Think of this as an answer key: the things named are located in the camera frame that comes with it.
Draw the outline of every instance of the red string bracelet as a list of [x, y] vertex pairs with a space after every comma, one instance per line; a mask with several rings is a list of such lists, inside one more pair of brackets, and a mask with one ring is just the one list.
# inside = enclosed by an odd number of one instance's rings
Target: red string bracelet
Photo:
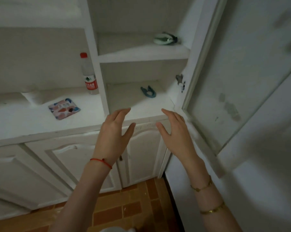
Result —
[[100, 159], [92, 158], [92, 159], [90, 159], [90, 161], [91, 161], [91, 160], [100, 161], [100, 162], [104, 163], [105, 165], [107, 165], [110, 169], [112, 169], [112, 166], [111, 166], [110, 164], [108, 164], [108, 163], [105, 161], [105, 159], [100, 160]]

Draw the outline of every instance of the red bottle cap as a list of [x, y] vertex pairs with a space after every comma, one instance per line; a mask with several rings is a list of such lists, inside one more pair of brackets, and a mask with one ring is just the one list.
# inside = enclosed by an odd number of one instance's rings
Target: red bottle cap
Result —
[[85, 53], [85, 52], [80, 53], [80, 57], [81, 58], [87, 58], [87, 53]]

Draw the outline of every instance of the white door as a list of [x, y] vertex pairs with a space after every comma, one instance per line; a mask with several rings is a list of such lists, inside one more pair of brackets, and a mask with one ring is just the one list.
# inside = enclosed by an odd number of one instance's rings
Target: white door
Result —
[[0, 200], [0, 220], [30, 213], [30, 210], [15, 204]]
[[[79, 182], [83, 168], [93, 155], [99, 131], [77, 134], [26, 145], [73, 189]], [[101, 193], [121, 189], [115, 164], [105, 179]]]
[[246, 160], [244, 128], [290, 75], [291, 0], [205, 0], [175, 110], [219, 177]]
[[[170, 132], [169, 120], [164, 120], [161, 123], [167, 132]], [[157, 177], [166, 149], [155, 122], [136, 125], [127, 148], [118, 160], [123, 187]]]
[[19, 145], [0, 147], [0, 198], [37, 209], [66, 201], [71, 190]]

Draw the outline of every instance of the door hinge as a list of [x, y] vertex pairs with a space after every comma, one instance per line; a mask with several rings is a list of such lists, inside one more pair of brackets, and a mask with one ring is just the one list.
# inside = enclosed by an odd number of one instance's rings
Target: door hinge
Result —
[[183, 74], [176, 75], [175, 79], [177, 80], [178, 85], [181, 87], [181, 93], [183, 93], [183, 91], [185, 90], [185, 81], [182, 82], [183, 81]]

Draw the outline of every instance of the green and white object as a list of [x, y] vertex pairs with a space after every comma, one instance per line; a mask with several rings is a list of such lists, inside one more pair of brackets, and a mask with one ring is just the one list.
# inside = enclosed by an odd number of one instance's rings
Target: green and white object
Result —
[[154, 43], [158, 45], [170, 45], [178, 42], [178, 38], [170, 33], [163, 32], [156, 34], [153, 39]]

